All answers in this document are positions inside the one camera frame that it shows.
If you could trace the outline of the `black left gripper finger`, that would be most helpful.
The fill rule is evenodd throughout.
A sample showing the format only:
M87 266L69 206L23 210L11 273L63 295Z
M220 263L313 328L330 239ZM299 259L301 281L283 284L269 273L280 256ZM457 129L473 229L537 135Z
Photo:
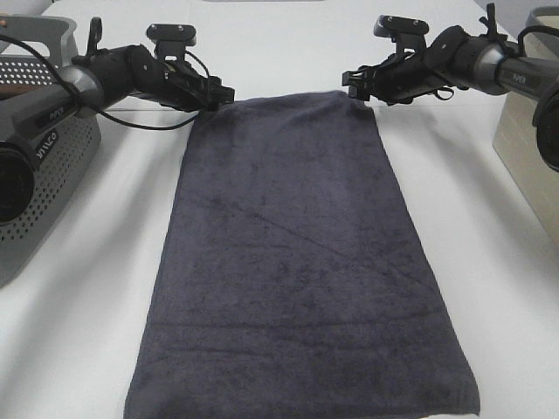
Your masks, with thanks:
M233 103L235 100L235 90L227 86L213 86L210 89L210 104L212 106L222 106Z

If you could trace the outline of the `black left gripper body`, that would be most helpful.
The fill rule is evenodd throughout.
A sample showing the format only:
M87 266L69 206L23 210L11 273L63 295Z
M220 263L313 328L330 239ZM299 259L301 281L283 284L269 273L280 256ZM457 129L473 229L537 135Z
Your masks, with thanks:
M143 45L130 47L130 74L134 85L131 95L137 99L184 112L217 109L207 78L192 69L173 69L154 58Z

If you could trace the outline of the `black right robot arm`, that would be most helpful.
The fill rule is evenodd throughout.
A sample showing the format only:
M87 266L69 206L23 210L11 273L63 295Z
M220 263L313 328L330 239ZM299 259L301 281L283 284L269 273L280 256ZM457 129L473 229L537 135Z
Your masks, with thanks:
M416 97L453 88L493 96L518 93L535 101L536 146L546 165L557 170L558 63L527 56L524 38L534 33L557 37L558 30L529 26L510 43L499 33L475 37L455 25L416 52L395 52L379 65L346 71L342 85L352 99L377 98L388 105L410 104Z

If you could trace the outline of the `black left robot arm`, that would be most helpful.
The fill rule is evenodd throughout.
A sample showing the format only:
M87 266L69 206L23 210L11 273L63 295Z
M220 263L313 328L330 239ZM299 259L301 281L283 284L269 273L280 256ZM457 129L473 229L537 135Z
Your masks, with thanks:
M143 45L89 52L55 68L32 53L52 76L52 84L1 102L1 222L11 223L31 203L35 177L64 121L103 114L132 96L190 113L231 104L233 88L183 60L154 58Z

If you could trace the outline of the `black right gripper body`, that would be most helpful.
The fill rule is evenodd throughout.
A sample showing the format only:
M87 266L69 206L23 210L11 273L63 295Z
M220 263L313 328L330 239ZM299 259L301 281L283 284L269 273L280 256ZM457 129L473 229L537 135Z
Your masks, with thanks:
M424 49L402 49L391 54L379 65L363 67L367 73L366 85L358 86L389 105L410 104L416 97L439 91L450 92L463 84L449 73L449 65L463 44L463 28L451 26L442 31L433 43Z

